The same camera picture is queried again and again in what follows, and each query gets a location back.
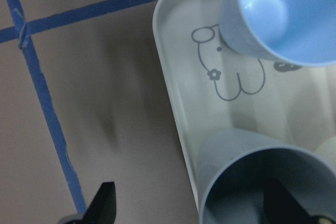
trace cup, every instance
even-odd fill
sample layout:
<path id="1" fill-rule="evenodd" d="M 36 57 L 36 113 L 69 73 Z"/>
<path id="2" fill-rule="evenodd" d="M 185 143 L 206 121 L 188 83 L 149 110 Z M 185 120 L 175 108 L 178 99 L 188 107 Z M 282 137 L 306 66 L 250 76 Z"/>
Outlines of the cup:
<path id="1" fill-rule="evenodd" d="M 200 224 L 266 223 L 263 185 L 279 180 L 314 216 L 336 217 L 336 174 L 318 156 L 240 129 L 211 136 L 197 158 Z"/>
<path id="2" fill-rule="evenodd" d="M 336 62 L 336 0 L 224 0 L 219 30 L 243 55 L 311 67 Z"/>

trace white plastic tray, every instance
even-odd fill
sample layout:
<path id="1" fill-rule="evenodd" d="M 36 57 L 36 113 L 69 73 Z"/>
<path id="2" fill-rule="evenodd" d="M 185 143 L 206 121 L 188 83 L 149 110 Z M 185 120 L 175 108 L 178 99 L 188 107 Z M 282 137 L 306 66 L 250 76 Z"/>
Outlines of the white plastic tray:
<path id="1" fill-rule="evenodd" d="M 336 135 L 336 66 L 297 68 L 236 54 L 218 33 L 221 2 L 159 0 L 153 17 L 196 204 L 198 150 L 219 129 L 259 132 L 312 151 Z"/>

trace tape line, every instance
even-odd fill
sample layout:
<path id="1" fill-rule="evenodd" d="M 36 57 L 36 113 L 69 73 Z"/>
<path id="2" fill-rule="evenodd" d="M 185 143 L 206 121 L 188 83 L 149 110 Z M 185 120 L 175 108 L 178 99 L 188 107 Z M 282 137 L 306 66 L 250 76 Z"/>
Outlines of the tape line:
<path id="1" fill-rule="evenodd" d="M 51 138 L 54 142 L 55 149 L 62 166 L 63 173 L 67 180 L 73 201 L 78 212 L 86 211 L 86 203 L 82 194 L 79 180 L 75 170 L 73 169 L 67 155 L 66 141 L 54 111 L 53 103 L 49 93 L 49 89 L 43 73 L 41 72 L 40 64 L 37 58 L 33 41 L 29 34 L 27 34 L 27 26 L 24 19 L 24 12 L 19 0 L 7 0 L 9 9 L 11 11 L 14 27 L 16 31 L 16 38 L 19 39 L 18 47 L 23 51 L 30 75 L 32 77 L 35 90 L 41 104 Z M 12 28 L 6 29 L 13 35 Z"/>
<path id="2" fill-rule="evenodd" d="M 108 13 L 117 12 L 130 7 L 147 4 L 157 0 L 106 0 L 81 8 L 55 14 L 27 22 L 26 35 L 40 33 L 60 26 L 69 25 L 75 22 L 98 17 Z M 0 30 L 0 43 L 17 38 L 13 33 L 14 28 Z"/>

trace tray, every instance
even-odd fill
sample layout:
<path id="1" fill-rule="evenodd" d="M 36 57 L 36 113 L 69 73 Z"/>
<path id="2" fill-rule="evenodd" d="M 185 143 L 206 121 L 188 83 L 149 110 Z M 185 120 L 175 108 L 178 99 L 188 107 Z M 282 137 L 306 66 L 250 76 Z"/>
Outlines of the tray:
<path id="1" fill-rule="evenodd" d="M 196 159 L 214 132 L 237 127 L 311 151 L 336 135 L 336 66 L 300 68 L 235 53 L 218 32 L 221 2 L 159 0 L 153 16 L 196 205 Z"/>

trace gray cup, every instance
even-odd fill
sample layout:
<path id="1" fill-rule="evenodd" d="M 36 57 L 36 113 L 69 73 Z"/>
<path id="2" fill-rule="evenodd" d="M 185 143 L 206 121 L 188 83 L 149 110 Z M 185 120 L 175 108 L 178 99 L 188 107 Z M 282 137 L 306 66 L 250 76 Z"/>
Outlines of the gray cup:
<path id="1" fill-rule="evenodd" d="M 312 152 L 239 129 L 210 137 L 198 156 L 199 222 L 267 223 L 263 185 L 279 180 L 312 216 L 336 217 L 336 175 Z"/>

